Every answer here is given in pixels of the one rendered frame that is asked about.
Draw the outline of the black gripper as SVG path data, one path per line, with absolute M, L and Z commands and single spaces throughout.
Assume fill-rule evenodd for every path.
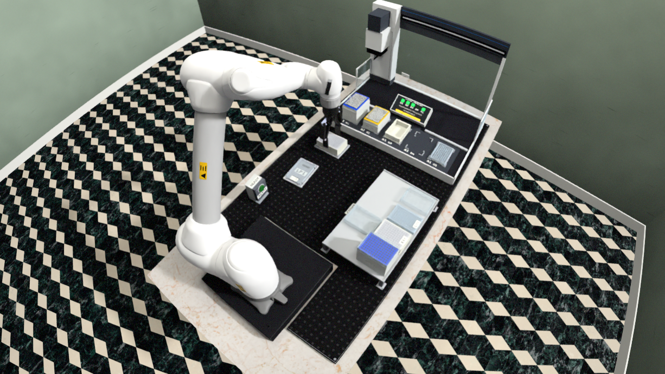
M 329 129 L 334 121 L 335 123 L 335 134 L 340 136 L 340 126 L 342 126 L 342 114 L 341 108 L 323 108 L 324 120 L 320 121 L 320 135 L 319 138 L 323 139 L 323 146 L 328 148 L 328 134 Z

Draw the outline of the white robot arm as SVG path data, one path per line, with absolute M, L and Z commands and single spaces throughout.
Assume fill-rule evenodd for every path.
M 337 108 L 341 103 L 340 67 L 334 61 L 323 61 L 318 67 L 297 62 L 277 65 L 208 50 L 184 61 L 180 80 L 195 110 L 193 212 L 177 231 L 176 247 L 190 264 L 229 283 L 264 315 L 275 301 L 285 305 L 282 292 L 292 284 L 292 277 L 277 270 L 261 244 L 231 237 L 221 214 L 227 111 L 234 100 L 271 100 L 297 88 L 312 89 L 324 108 Z

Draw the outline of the white ready key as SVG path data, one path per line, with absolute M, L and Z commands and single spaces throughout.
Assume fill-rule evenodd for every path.
M 254 174 L 248 180 L 248 182 L 245 183 L 245 189 L 249 195 L 249 198 L 259 204 L 263 201 L 263 198 L 269 194 L 265 179 L 257 176 L 256 174 Z

